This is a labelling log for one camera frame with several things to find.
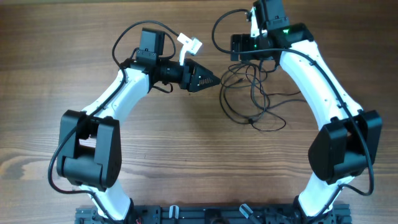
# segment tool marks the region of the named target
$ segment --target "wooden table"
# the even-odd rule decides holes
[[[0,223],[72,223],[86,195],[61,195],[49,187],[47,166],[58,142],[60,118],[93,102],[114,80],[111,47],[130,24],[161,21],[203,42],[194,58],[217,76],[229,56],[211,43],[211,28],[224,12],[251,1],[175,1],[53,4],[0,7]],[[345,190],[354,223],[396,223],[398,218],[398,14],[394,0],[285,0],[291,23],[304,22],[323,58],[348,93],[384,126],[374,172],[376,190],[361,197]],[[233,33],[247,33],[242,14],[220,24],[216,39],[228,48]],[[139,45],[141,28],[121,41],[124,60]],[[171,52],[166,40],[165,54]],[[297,90],[279,70],[269,92]],[[306,103],[274,110],[288,125],[259,133],[232,123],[218,103],[219,87],[189,94],[151,91],[121,128],[119,179],[136,205],[289,203],[306,186],[307,151],[317,125]],[[247,90],[235,105],[249,107]],[[277,103],[286,98],[275,97]],[[264,128],[280,123],[270,116]],[[59,177],[64,189],[70,184]],[[366,190],[367,172],[353,181]]]

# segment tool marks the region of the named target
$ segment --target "black bracket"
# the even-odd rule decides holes
[[[156,65],[159,56],[163,55],[164,37],[164,31],[142,28],[136,60],[147,65]]]
[[[273,204],[251,207],[253,215],[262,224],[301,224],[300,217],[292,216],[292,204]],[[124,224],[253,224],[239,211],[239,207],[180,207],[177,218],[169,218],[169,207],[135,206],[135,218]],[[75,224],[111,223],[97,214],[97,208],[76,209]],[[314,224],[351,224],[349,205],[334,205],[333,209]]]
[[[68,110],[61,118],[60,142],[77,125],[80,129],[67,141],[57,159],[59,176],[73,185],[112,187],[122,163],[119,121],[111,117],[86,119],[85,112]],[[80,144],[80,139],[96,138],[96,146]]]
[[[270,31],[289,25],[282,0],[258,0],[253,6],[259,29]]]

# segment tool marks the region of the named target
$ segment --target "black mounting plate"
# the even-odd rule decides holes
[[[178,219],[169,218],[169,207],[134,206],[141,224],[220,224],[209,222],[209,213],[221,214],[221,218],[229,224],[253,224],[239,211],[239,207],[180,207]],[[274,204],[251,207],[254,215],[263,224],[297,224],[288,217],[292,213],[292,204]],[[110,223],[97,214],[97,208],[76,209],[75,224]],[[352,224],[349,205],[334,205],[328,215],[314,224]]]

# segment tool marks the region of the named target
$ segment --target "black joint motor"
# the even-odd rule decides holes
[[[368,111],[360,112],[354,120],[368,145],[373,164],[381,134],[381,118],[376,111]],[[311,168],[328,184],[347,176],[358,176],[368,166],[360,145],[349,119],[332,119],[321,128],[308,151]]]
[[[82,184],[105,191],[118,179],[122,163],[119,121],[111,117],[84,121],[86,113],[68,110],[61,118],[62,141],[76,126],[77,132],[66,142],[57,159],[57,173],[73,185]],[[96,146],[80,140],[96,138]]]

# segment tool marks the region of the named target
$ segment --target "robotic arm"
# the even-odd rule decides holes
[[[126,223],[136,223],[134,204],[117,180],[122,163],[119,127],[135,104],[157,82],[165,85],[177,83],[181,89],[189,92],[204,90],[220,83],[220,79],[211,71],[191,59],[184,59],[186,52],[195,55],[200,48],[201,42],[197,39],[190,40],[180,34],[178,39],[183,40],[184,46],[179,62],[159,58],[163,52],[164,36],[163,31],[143,28],[136,59],[126,59],[121,64],[124,74],[119,70],[109,88],[81,112],[68,110],[62,116],[60,142],[90,114],[93,116],[60,151],[57,172],[71,184],[96,195],[96,198],[91,196],[91,199],[98,207],[99,221],[103,217],[114,220],[113,222],[124,220]],[[96,113],[111,95],[114,96]],[[80,139],[87,138],[96,139],[95,148],[80,144]]]
[[[111,86],[83,111],[67,111],[62,116],[60,142],[71,130],[80,128],[60,150],[57,172],[89,192],[96,205],[76,210],[75,223],[350,223],[349,208],[344,205],[333,209],[332,205],[343,187],[354,189],[348,183],[365,168],[373,175],[371,165],[376,157],[381,118],[375,111],[364,112],[348,96],[323,61],[310,31],[304,24],[289,24],[281,0],[255,2],[252,10],[247,11],[251,33],[232,35],[230,51],[221,49],[214,41],[216,25],[227,15],[221,16],[213,28],[215,47],[231,54],[231,60],[274,60],[292,77],[314,113],[320,132],[308,152],[313,174],[305,190],[289,205],[134,206],[117,181],[122,163],[119,126],[157,82],[178,83],[190,92],[220,83],[211,71],[184,59],[186,52],[198,51],[200,41],[180,34],[178,40],[184,44],[182,55],[179,62],[172,62],[159,58],[164,32],[144,28],[136,59],[121,64]],[[113,94],[103,110],[98,110]],[[80,144],[80,139],[87,138],[96,138],[95,148]]]
[[[360,194],[373,191],[372,164],[376,157],[382,121],[377,112],[364,112],[333,76],[304,24],[289,24],[281,0],[259,0],[246,12],[250,34],[231,37],[231,60],[274,60],[299,87],[311,107],[320,130],[308,152],[314,173],[296,206],[303,219],[318,220],[328,213],[343,187]],[[368,193],[348,185],[369,168]]]

